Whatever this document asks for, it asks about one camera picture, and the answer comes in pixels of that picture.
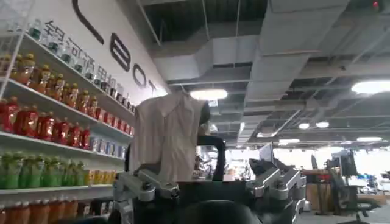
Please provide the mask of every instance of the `white shelf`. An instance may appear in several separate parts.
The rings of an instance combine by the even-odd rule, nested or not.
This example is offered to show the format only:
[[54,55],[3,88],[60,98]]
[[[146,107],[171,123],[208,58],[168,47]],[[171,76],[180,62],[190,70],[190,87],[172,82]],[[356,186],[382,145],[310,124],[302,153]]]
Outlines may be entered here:
[[100,107],[109,110],[111,114],[130,124],[133,123],[134,114],[130,110],[90,82],[83,75],[79,74],[74,68],[70,67],[29,35],[24,36],[19,51],[23,54],[33,53],[38,65],[49,65],[51,70],[62,73],[67,82],[77,83],[80,90],[88,90],[91,95],[96,95]]
[[111,125],[98,121],[97,119],[84,113],[81,113],[80,111],[73,109],[64,103],[58,102],[55,99],[42,93],[39,93],[32,88],[9,79],[3,98],[9,98],[12,96],[16,96],[18,98],[18,102],[22,105],[31,106],[34,104],[38,107],[39,111],[44,112],[48,112],[45,110],[51,110],[53,111],[55,117],[59,117],[60,119],[68,117],[70,122],[78,122],[82,127],[90,126],[91,131],[104,136],[109,136],[110,138],[115,139],[124,145],[129,144],[131,141],[131,135],[114,128]]
[[49,191],[77,191],[92,188],[112,187],[112,184],[98,184],[92,186],[75,186],[75,187],[42,187],[42,188],[28,188],[28,189],[6,189],[0,190],[0,195],[5,194],[29,194],[36,192],[49,192]]
[[0,132],[0,147],[8,146],[15,150],[21,149],[33,154],[44,155],[65,155],[68,158],[93,158],[94,161],[105,161],[115,164],[124,164],[124,159],[111,155],[100,154],[85,149],[78,149],[55,142],[48,142],[41,139],[29,138],[11,133]]

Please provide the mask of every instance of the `beverage bottle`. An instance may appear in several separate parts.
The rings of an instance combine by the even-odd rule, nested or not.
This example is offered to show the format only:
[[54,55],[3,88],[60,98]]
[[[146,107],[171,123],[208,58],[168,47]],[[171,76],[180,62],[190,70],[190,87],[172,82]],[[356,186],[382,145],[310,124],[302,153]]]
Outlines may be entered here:
[[34,24],[29,29],[29,35],[37,41],[40,41],[42,22],[39,19],[35,19]]

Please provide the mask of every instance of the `wall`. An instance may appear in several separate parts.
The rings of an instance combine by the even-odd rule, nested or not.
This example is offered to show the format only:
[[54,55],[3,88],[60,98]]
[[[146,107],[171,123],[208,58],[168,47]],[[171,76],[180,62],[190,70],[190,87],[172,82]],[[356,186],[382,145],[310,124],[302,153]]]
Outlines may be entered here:
[[[116,1],[83,0],[76,4],[81,14],[102,37],[103,44],[80,21],[73,2],[37,0],[30,20],[38,18],[43,23],[44,32],[57,32],[63,36],[63,43],[72,46],[73,55],[85,57],[86,66],[94,68],[95,74],[106,77],[111,75],[116,79],[124,89],[124,96],[129,93],[132,103],[138,104],[147,98],[166,94],[168,88],[165,81]],[[121,67],[110,52],[113,33],[123,43],[123,46],[120,46],[116,40],[114,43],[120,47],[113,52],[120,55],[120,52],[126,53],[125,48],[129,52],[129,57],[127,54],[120,57],[120,61],[125,64],[127,59],[130,59],[128,69]],[[145,78],[140,69],[134,72],[135,64],[140,66]]]

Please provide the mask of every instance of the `shelf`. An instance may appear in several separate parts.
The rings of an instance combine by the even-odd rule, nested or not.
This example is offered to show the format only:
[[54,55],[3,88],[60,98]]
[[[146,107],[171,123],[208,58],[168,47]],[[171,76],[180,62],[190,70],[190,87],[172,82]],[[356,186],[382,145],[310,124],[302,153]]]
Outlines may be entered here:
[[124,159],[116,156],[100,154],[85,149],[78,149],[55,142],[48,142],[41,139],[29,138],[6,132],[0,132],[0,146],[10,146],[13,149],[26,149],[32,153],[44,155],[65,155],[69,158],[93,158],[98,161],[109,161],[115,164],[123,164]]
[[12,206],[17,201],[52,200],[54,198],[76,197],[76,200],[92,200],[94,198],[112,197],[112,184],[77,187],[46,187],[32,189],[0,190],[0,204]]
[[112,184],[98,184],[92,186],[76,186],[76,187],[43,187],[43,188],[9,189],[9,190],[7,189],[7,190],[0,190],[0,195],[25,194],[25,193],[49,192],[49,191],[76,191],[76,190],[101,188],[101,187],[112,187]]
[[124,145],[127,145],[131,141],[131,135],[81,113],[80,111],[39,93],[32,88],[9,79],[3,98],[9,98],[12,96],[16,96],[18,98],[18,102],[22,105],[34,104],[38,107],[38,111],[41,111],[42,108],[53,111],[55,117],[59,117],[60,119],[68,117],[70,122],[78,122],[82,127],[90,126],[91,131],[103,134],[104,136],[109,136]]
[[19,51],[22,54],[33,53],[38,65],[47,64],[50,66],[51,70],[62,73],[67,82],[77,83],[80,90],[88,90],[91,95],[96,95],[99,101],[99,107],[110,110],[111,114],[114,116],[125,120],[129,124],[133,124],[134,114],[131,111],[90,82],[83,75],[79,74],[74,68],[70,67],[29,35],[24,35]]

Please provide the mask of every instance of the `pipe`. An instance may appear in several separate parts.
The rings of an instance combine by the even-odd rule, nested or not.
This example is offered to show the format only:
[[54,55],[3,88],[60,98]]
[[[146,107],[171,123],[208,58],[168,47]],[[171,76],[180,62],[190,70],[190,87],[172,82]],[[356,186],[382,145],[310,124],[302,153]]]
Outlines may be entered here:
[[144,16],[144,18],[145,18],[145,20],[147,22],[147,25],[149,26],[150,30],[152,31],[154,39],[156,40],[157,44],[161,47],[162,44],[161,44],[160,40],[158,39],[158,36],[157,36],[156,32],[154,32],[152,23],[150,22],[149,18],[147,17],[145,9],[144,9],[144,7],[141,4],[141,1],[140,0],[136,0],[136,3],[138,4],[138,6],[139,6],[139,8],[141,10],[141,13]]
[[207,14],[206,14],[205,0],[202,0],[202,7],[203,7],[203,15],[204,15],[204,18],[205,18],[206,36],[207,36],[207,40],[209,40],[209,39],[210,39],[210,34],[209,34],[209,32],[208,32],[208,22],[207,22]]

